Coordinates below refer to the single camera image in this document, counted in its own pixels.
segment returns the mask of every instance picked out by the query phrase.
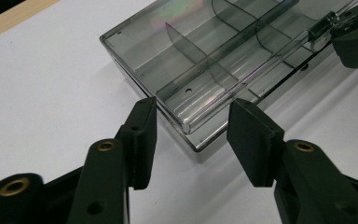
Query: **brass screw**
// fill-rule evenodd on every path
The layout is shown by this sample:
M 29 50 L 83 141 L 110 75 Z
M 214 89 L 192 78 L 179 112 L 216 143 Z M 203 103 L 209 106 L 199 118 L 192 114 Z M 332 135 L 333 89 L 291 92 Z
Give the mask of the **brass screw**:
M 297 142 L 295 143 L 295 148 L 297 148 L 300 151 L 303 152 L 313 152 L 315 148 L 313 148 L 312 145 L 306 143 L 306 142 Z
M 25 191 L 30 185 L 30 180 L 26 177 L 10 181 L 0 189 L 0 195 L 10 197 Z
M 115 148 L 115 143 L 113 142 L 103 142 L 97 146 L 97 149 L 101 152 L 109 151 Z

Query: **wooden edge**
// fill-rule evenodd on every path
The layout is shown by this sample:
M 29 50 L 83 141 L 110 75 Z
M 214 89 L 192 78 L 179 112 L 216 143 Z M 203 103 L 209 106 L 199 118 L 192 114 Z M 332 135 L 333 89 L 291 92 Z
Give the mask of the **wooden edge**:
M 0 34 L 60 0 L 26 0 L 0 14 Z

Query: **white tabletop surface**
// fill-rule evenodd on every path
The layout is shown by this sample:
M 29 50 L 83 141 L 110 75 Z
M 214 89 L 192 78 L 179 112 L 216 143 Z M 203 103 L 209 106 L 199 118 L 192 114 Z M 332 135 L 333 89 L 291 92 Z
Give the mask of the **white tabletop surface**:
M 141 97 L 99 36 L 151 0 L 65 0 L 0 35 L 0 179 L 45 182 L 81 166 Z M 358 70 L 331 55 L 268 114 L 358 178 Z M 228 144 L 197 163 L 158 126 L 148 189 L 131 190 L 131 223 L 281 223 L 273 189 L 254 189 Z

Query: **transparent plastic container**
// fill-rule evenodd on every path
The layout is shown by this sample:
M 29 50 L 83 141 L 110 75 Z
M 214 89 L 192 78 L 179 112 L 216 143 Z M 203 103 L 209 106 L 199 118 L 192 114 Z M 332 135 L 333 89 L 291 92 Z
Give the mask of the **transparent plastic container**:
M 227 105 L 261 104 L 328 40 L 352 0 L 157 1 L 101 36 L 119 67 L 201 151 Z

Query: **gray translucent organizer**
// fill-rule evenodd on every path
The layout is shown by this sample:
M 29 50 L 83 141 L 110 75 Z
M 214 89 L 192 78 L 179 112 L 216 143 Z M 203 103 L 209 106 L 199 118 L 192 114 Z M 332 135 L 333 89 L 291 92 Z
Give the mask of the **gray translucent organizer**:
M 199 152 L 224 134 L 235 98 L 267 107 L 355 2 L 156 1 L 101 40 L 139 88 L 157 96 L 182 142 Z

